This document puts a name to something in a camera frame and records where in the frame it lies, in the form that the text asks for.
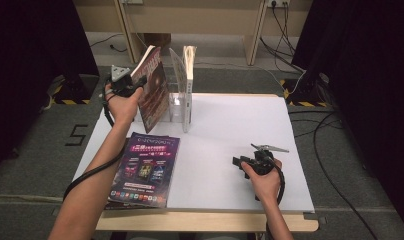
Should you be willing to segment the beige wooden desk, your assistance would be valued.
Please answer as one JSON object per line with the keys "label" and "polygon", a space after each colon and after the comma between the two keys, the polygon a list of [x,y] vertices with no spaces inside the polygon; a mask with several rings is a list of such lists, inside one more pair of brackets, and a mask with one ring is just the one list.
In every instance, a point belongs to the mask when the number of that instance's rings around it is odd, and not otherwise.
{"label": "beige wooden desk", "polygon": [[267,7],[267,0],[144,0],[142,5],[121,0],[73,0],[87,32],[121,32],[132,63],[140,60],[143,33],[238,35],[246,63],[255,63],[258,39],[279,36],[279,21],[298,37],[313,0],[290,0],[285,8]]}

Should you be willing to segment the white-spined purple magazine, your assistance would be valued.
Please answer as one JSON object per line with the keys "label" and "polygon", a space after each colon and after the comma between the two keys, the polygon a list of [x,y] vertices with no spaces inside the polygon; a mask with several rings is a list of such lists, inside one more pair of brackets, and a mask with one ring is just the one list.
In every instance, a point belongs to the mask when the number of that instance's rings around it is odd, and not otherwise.
{"label": "white-spined purple magazine", "polygon": [[180,145],[180,139],[133,132],[108,201],[166,201]]}

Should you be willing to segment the brown cardboard box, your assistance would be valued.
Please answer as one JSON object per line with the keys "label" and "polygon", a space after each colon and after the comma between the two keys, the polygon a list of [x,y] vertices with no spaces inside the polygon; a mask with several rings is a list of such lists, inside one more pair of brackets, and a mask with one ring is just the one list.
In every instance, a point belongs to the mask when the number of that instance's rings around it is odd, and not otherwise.
{"label": "brown cardboard box", "polygon": [[144,41],[147,47],[156,46],[161,49],[166,49],[171,44],[171,34],[170,33],[145,33]]}

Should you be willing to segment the person's right hand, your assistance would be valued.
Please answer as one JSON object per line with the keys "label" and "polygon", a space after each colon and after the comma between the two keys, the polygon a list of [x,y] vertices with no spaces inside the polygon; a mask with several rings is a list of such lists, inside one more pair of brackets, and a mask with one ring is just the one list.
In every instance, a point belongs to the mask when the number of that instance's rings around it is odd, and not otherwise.
{"label": "person's right hand", "polygon": [[255,195],[262,203],[276,203],[281,185],[278,169],[282,167],[282,162],[274,160],[275,168],[268,174],[258,175],[253,168],[245,162],[241,163],[243,171],[249,176]]}

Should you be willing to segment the stand base with hazard tape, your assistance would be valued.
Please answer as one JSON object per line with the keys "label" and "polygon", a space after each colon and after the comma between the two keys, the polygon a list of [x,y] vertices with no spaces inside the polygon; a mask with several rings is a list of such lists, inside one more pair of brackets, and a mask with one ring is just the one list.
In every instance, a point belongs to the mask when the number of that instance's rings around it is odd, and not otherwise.
{"label": "stand base with hazard tape", "polygon": [[55,80],[52,103],[62,105],[89,104],[99,82],[98,76],[84,75],[75,80],[62,77]]}
{"label": "stand base with hazard tape", "polygon": [[304,73],[298,78],[280,81],[285,102],[292,106],[326,107],[327,103],[316,82],[306,81]]}

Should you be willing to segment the grey tape piece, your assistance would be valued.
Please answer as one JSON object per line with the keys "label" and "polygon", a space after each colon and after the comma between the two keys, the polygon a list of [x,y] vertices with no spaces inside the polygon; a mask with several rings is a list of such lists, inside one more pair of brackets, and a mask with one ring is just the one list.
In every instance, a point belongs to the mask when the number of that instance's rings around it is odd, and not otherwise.
{"label": "grey tape piece", "polygon": [[303,216],[305,220],[317,220],[320,225],[327,224],[327,219],[324,216],[318,215],[317,213],[304,212]]}

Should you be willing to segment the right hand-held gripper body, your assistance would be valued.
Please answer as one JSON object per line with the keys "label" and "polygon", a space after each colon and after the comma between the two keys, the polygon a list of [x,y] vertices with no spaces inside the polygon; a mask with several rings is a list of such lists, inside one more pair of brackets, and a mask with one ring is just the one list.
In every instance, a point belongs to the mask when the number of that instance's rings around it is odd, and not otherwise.
{"label": "right hand-held gripper body", "polygon": [[252,147],[256,149],[254,152],[255,163],[247,163],[258,175],[266,175],[272,169],[276,168],[275,159],[272,154],[273,151],[288,153],[287,149],[279,148],[272,145],[255,145]]}

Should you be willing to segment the white table cover sheet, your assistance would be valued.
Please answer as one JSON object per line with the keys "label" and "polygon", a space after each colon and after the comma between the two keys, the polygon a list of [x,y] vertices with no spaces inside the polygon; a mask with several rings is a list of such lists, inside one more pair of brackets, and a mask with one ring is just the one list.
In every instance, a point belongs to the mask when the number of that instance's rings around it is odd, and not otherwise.
{"label": "white table cover sheet", "polygon": [[153,135],[178,137],[180,146],[170,185],[169,210],[262,210],[234,157],[253,157],[257,145],[280,150],[284,212],[312,212],[313,202],[294,140],[287,105],[280,97],[194,94],[188,132],[180,123],[158,122]]}

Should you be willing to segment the person's left hand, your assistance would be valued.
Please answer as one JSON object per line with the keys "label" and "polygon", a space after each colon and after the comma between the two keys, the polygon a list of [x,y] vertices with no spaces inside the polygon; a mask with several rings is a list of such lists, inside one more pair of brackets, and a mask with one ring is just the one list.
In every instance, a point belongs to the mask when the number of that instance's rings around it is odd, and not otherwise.
{"label": "person's left hand", "polygon": [[111,85],[105,86],[105,100],[108,109],[114,118],[114,125],[125,124],[130,126],[138,110],[138,101],[143,93],[143,88],[139,87],[130,97],[121,97],[112,92]]}

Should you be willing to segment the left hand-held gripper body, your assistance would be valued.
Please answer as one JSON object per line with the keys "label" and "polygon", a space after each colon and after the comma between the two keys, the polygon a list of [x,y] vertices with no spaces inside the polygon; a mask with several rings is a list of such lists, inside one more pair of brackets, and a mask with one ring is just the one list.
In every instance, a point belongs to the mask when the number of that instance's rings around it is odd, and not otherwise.
{"label": "left hand-held gripper body", "polygon": [[129,68],[112,65],[110,84],[111,91],[121,97],[130,97],[135,92]]}

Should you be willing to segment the blue-spined red purple magazine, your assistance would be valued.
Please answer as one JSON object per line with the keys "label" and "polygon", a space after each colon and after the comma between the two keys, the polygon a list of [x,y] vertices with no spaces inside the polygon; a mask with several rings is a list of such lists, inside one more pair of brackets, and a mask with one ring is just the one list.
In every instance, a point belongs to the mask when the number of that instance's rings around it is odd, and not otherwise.
{"label": "blue-spined red purple magazine", "polygon": [[147,80],[138,101],[140,116],[146,133],[149,133],[156,126],[169,109],[168,81],[160,53],[160,47],[150,45],[131,73],[134,84],[143,77]]}

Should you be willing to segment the clear acrylic magazine rack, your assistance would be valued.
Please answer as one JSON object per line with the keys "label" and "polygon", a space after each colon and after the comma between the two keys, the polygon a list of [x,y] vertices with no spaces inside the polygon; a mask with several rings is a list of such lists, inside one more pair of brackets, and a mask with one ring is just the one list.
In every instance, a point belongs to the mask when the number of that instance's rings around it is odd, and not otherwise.
{"label": "clear acrylic magazine rack", "polygon": [[178,86],[175,78],[167,78],[169,89],[169,109],[163,115],[160,121],[171,121],[181,123],[181,106],[178,100]]}

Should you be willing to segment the wooden table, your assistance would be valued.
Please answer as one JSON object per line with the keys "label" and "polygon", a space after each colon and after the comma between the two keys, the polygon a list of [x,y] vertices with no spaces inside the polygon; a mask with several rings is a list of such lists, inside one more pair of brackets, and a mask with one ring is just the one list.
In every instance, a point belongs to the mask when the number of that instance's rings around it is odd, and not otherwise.
{"label": "wooden table", "polygon": [[[283,212],[294,232],[314,232],[317,220],[305,220],[304,212]],[[262,232],[266,218],[263,211],[132,209],[111,210],[102,214],[98,229],[112,231],[177,232]]]}

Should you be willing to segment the white magazine with colourful pictures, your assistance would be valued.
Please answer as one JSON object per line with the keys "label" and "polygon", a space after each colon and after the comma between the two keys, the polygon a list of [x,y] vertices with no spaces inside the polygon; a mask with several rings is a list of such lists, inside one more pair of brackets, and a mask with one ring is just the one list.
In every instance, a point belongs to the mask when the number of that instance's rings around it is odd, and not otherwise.
{"label": "white magazine with colourful pictures", "polygon": [[184,133],[190,130],[191,124],[196,51],[196,46],[185,45],[182,49],[182,56],[179,56],[172,48],[169,49],[175,80],[178,86],[178,100],[181,106],[181,123]]}

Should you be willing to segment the black curtain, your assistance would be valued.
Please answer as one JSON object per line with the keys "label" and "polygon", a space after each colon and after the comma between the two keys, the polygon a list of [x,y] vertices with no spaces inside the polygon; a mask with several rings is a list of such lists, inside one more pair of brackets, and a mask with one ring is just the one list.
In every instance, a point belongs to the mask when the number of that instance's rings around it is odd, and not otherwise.
{"label": "black curtain", "polygon": [[0,163],[24,138],[63,76],[98,69],[73,0],[0,0]]}
{"label": "black curtain", "polygon": [[294,64],[321,74],[404,223],[404,0],[312,0]]}

